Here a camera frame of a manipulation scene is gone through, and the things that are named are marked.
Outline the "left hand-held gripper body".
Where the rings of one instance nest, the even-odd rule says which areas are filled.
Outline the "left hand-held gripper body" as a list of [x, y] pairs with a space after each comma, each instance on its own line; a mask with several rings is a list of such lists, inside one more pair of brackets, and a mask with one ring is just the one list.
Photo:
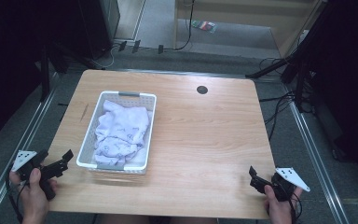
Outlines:
[[47, 155], [48, 152], [46, 150], [40, 152], [20, 150], [11, 171], [17, 173], [21, 181], [26, 181], [30, 179], [33, 169], [38, 168], [41, 172], [40, 188], [45, 192], [46, 198], [50, 201], [56, 196], [56, 193], [48, 181], [56, 175], [56, 165], [54, 163], [47, 166], [42, 164]]

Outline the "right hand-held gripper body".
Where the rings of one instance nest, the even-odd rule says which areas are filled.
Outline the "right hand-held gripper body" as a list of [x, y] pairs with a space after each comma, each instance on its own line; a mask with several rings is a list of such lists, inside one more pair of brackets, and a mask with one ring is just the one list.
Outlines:
[[304, 182], [293, 167], [276, 168], [271, 181], [275, 196], [279, 202], [288, 201], [293, 195], [296, 187], [299, 187], [306, 192], [310, 192], [310, 187]]

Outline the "white plastic basket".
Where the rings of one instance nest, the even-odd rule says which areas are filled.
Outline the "white plastic basket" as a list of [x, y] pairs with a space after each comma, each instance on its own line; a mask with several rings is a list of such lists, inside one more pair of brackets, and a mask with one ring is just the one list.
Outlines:
[[[138, 151], [135, 157], [122, 166], [98, 165], [94, 158], [97, 137], [95, 130], [99, 125], [98, 117], [104, 114], [103, 102], [111, 101], [124, 107], [145, 107], [150, 119], [145, 133], [145, 146]], [[157, 96], [152, 93], [130, 91], [102, 91], [94, 108], [89, 127], [85, 133], [83, 143], [77, 154], [76, 164], [80, 167], [98, 172], [115, 172], [127, 174], [144, 174], [147, 169], [150, 143], [153, 132]]]

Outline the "white printed cloth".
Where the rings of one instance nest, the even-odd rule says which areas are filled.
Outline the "white printed cloth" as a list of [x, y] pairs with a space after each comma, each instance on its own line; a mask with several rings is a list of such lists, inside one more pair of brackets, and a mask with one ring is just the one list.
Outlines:
[[98, 165], [122, 166], [145, 146], [150, 119], [145, 107], [124, 107], [105, 100], [98, 117], [94, 158]]

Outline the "person's right hand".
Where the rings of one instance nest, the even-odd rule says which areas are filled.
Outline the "person's right hand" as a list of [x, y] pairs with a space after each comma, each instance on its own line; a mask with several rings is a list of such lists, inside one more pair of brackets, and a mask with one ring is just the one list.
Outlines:
[[269, 215], [271, 224], [294, 224], [295, 223], [295, 207], [303, 189], [296, 187], [291, 201], [279, 202], [275, 196], [271, 186], [264, 187], [266, 199], [264, 208]]

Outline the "person's left hand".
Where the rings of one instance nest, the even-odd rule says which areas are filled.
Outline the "person's left hand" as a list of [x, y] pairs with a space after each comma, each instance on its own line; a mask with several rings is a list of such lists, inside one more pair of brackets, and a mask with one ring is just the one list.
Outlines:
[[21, 224], [45, 224], [49, 211], [49, 201], [45, 192], [40, 188], [40, 179], [40, 170], [34, 168], [30, 174], [29, 184], [18, 187], [18, 190], [21, 190], [20, 198], [23, 209]]

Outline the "black metal stand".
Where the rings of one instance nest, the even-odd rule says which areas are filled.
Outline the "black metal stand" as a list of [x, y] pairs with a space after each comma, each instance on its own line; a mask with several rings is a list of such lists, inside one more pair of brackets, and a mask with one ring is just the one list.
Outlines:
[[74, 51], [68, 49], [62, 44], [52, 42], [49, 45], [44, 45], [41, 49], [41, 61], [40, 61], [40, 70], [41, 70], [41, 86], [42, 93], [40, 101], [44, 102], [48, 98], [50, 93], [50, 81], [49, 81], [49, 63], [56, 64], [60, 71], [66, 72], [68, 67], [63, 59], [62, 55], [67, 55], [77, 62], [85, 65], [89, 69], [95, 69], [96, 65], [86, 58], [81, 57], [76, 54]]
[[302, 99], [302, 93], [305, 77], [310, 71], [311, 58], [316, 55], [316, 52], [321, 48], [323, 40], [326, 38], [327, 25], [335, 7], [335, 0], [327, 0], [316, 21], [310, 27], [308, 34], [291, 54], [267, 68], [246, 75], [246, 77], [260, 78], [285, 65], [281, 81], [284, 84], [289, 84], [296, 78], [295, 105], [300, 112], [303, 112], [302, 104], [304, 100]]

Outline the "dark cabinet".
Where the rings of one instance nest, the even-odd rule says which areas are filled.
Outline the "dark cabinet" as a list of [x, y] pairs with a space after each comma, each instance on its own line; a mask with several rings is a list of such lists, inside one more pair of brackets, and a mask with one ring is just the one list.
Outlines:
[[80, 46], [91, 59], [102, 57], [113, 46], [120, 12], [117, 0], [77, 0], [80, 12]]

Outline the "colourful packet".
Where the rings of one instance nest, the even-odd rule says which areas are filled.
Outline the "colourful packet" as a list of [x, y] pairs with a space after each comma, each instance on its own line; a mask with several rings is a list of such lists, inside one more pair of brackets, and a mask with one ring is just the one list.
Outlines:
[[210, 21], [192, 21], [191, 25], [194, 28], [200, 29], [205, 32], [214, 33], [216, 30], [216, 25]]

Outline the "metal floor rail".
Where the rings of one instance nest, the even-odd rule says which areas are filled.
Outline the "metal floor rail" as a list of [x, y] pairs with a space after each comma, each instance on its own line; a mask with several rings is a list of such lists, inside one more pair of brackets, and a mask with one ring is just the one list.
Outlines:
[[51, 105], [60, 79], [60, 75], [57, 72], [54, 72], [51, 76], [50, 93], [48, 94], [48, 98], [44, 102], [38, 102], [37, 107], [35, 108], [35, 111], [29, 123], [27, 124], [26, 129], [21, 134], [21, 138], [18, 144], [13, 148], [10, 157], [7, 159], [7, 163], [4, 165], [3, 172], [2, 174], [0, 174], [0, 206], [6, 198], [9, 198], [11, 200], [15, 195], [14, 189], [10, 186], [10, 183], [7, 182], [8, 174], [14, 163], [14, 160], [16, 159], [18, 152], [20, 150], [28, 150], [30, 148], [37, 129], [39, 128], [43, 118], [48, 112], [48, 108]]
[[298, 111], [294, 103], [290, 104], [290, 108], [336, 224], [351, 224], [343, 203], [337, 193], [337, 189], [324, 165], [322, 157], [310, 132], [308, 123], [306, 122], [303, 114]]

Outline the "light wooden shelf frame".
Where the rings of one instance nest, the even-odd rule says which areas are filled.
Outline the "light wooden shelf frame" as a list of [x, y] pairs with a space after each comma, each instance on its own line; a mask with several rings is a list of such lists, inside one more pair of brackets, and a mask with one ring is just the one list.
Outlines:
[[316, 21], [324, 0], [174, 0], [173, 41], [186, 10], [193, 19], [270, 27], [282, 57], [296, 47], [301, 33]]

